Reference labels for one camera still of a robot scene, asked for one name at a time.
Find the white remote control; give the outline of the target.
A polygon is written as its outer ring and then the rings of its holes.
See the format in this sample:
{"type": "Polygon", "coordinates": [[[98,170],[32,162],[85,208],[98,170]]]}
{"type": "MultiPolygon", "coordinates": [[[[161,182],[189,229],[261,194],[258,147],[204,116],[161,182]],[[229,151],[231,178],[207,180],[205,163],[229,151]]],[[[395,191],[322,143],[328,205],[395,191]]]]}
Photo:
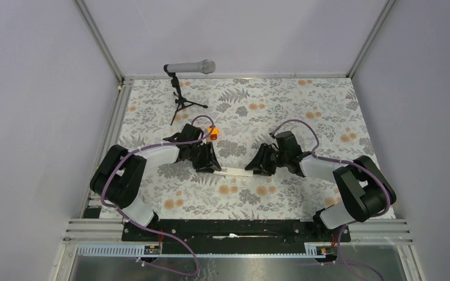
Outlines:
{"type": "Polygon", "coordinates": [[[214,171],[213,173],[225,177],[253,177],[253,171],[232,167],[222,167],[221,170],[214,171]]]}

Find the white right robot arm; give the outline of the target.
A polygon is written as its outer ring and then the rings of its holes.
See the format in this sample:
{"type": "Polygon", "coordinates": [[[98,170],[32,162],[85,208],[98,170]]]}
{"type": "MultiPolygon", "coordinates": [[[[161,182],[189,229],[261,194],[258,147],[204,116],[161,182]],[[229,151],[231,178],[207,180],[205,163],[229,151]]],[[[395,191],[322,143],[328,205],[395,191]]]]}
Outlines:
{"type": "Polygon", "coordinates": [[[395,191],[368,156],[346,161],[304,152],[291,131],[281,132],[274,139],[275,143],[260,145],[246,170],[272,176],[277,168],[285,167],[300,177],[334,183],[339,190],[341,202],[313,216],[312,232],[318,240],[329,240],[342,225],[380,216],[396,202],[395,191]]]}

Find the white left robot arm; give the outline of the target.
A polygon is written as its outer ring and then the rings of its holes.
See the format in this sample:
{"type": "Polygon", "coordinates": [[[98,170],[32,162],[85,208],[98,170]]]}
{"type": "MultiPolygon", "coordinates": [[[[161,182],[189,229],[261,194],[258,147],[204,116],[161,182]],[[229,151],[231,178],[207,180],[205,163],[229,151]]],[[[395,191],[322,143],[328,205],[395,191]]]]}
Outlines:
{"type": "Polygon", "coordinates": [[[204,132],[186,124],[181,132],[162,143],[136,152],[120,145],[110,147],[90,180],[90,189],[102,198],[103,204],[136,223],[136,233],[150,241],[157,236],[158,225],[152,221],[156,212],[138,196],[142,178],[159,166],[185,160],[198,173],[221,171],[212,143],[204,141],[204,132]]]}

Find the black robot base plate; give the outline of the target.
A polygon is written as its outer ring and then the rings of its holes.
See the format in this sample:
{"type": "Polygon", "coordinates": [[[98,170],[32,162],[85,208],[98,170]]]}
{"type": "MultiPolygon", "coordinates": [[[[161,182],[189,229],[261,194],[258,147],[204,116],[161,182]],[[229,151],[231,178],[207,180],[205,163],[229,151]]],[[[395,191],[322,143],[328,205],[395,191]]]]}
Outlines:
{"type": "Polygon", "coordinates": [[[220,244],[230,241],[237,244],[320,243],[336,246],[338,241],[349,242],[351,236],[343,226],[323,230],[311,220],[197,220],[154,219],[144,229],[133,222],[126,222],[121,240],[123,242],[175,242],[190,253],[192,245],[220,244]]]}

